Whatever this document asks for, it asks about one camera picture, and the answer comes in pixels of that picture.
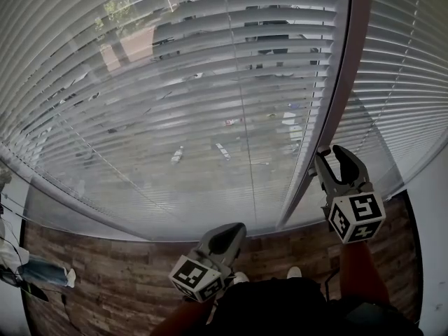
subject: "forearm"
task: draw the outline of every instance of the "forearm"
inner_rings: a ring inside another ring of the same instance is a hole
[[[213,303],[213,298],[204,303],[184,302],[152,331],[151,336],[183,336],[190,330],[202,327],[210,316]]]
[[[375,267],[365,242],[345,244],[341,252],[341,296],[389,304],[389,293]]]

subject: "window blind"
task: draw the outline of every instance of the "window blind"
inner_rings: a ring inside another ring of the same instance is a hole
[[[384,197],[447,141],[447,1],[372,0],[355,85],[332,142],[364,161]],[[335,159],[329,163],[337,172]],[[289,225],[322,219],[323,197],[313,181]]]
[[[0,4],[0,136],[35,173],[148,238],[275,226],[327,111],[344,2]]]

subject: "person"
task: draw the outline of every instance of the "person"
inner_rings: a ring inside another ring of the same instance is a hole
[[[75,287],[76,273],[74,269],[67,272],[65,267],[55,265],[37,255],[30,255],[28,250],[20,246],[15,247],[6,240],[5,224],[1,218],[0,265],[14,273],[17,278],[28,282],[44,281],[58,286]]]
[[[298,267],[287,279],[250,283],[243,273],[235,276],[208,325],[214,300],[184,301],[151,335],[423,334],[391,306],[364,241],[342,246],[341,300],[326,302],[319,284],[302,277]]]

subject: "white sneaker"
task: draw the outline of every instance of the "white sneaker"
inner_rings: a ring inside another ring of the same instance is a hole
[[[239,283],[248,283],[249,278],[247,275],[243,272],[235,272],[235,278],[233,279],[233,284],[239,284]]]
[[[67,286],[74,288],[75,287],[75,280],[76,280],[76,273],[74,269],[70,269],[69,273],[67,274]]]
[[[290,279],[292,277],[302,277],[302,272],[298,266],[293,266],[289,269],[288,276],[286,278]]]

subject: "wooden floor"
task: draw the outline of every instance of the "wooden floor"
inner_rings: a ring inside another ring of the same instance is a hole
[[[374,261],[385,280],[392,304],[417,321],[417,257],[405,203],[386,203],[388,218],[370,242]],[[167,275],[182,253],[193,244],[152,244],[110,241],[67,234],[28,223],[24,246],[61,266],[73,266],[76,287],[42,288],[62,291],[71,322],[88,335],[149,335],[181,300]],[[297,265],[304,277],[323,282],[339,266],[340,242],[326,223],[293,232],[248,239],[235,269],[252,281],[284,278]],[[30,327],[35,335],[76,335],[69,323],[61,294],[46,292],[44,303],[27,296]],[[339,278],[330,282],[331,298],[339,298]]]

